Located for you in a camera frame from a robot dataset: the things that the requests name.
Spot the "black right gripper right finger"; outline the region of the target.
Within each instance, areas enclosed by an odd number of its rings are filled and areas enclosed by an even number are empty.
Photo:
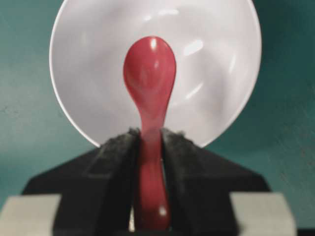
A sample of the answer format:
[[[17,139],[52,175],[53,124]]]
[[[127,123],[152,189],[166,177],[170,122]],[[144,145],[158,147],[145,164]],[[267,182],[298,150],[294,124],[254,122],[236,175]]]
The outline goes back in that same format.
[[[184,236],[236,236],[231,192],[269,192],[265,179],[239,164],[162,129],[172,230]]]

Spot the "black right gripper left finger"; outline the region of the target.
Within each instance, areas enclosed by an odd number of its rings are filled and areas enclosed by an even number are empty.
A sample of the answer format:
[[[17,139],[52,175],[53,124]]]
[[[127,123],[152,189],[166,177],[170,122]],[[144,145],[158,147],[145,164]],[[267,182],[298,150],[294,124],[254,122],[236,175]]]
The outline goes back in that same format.
[[[59,194],[55,236],[112,236],[128,230],[140,132],[109,139],[100,147],[32,177],[23,195]]]

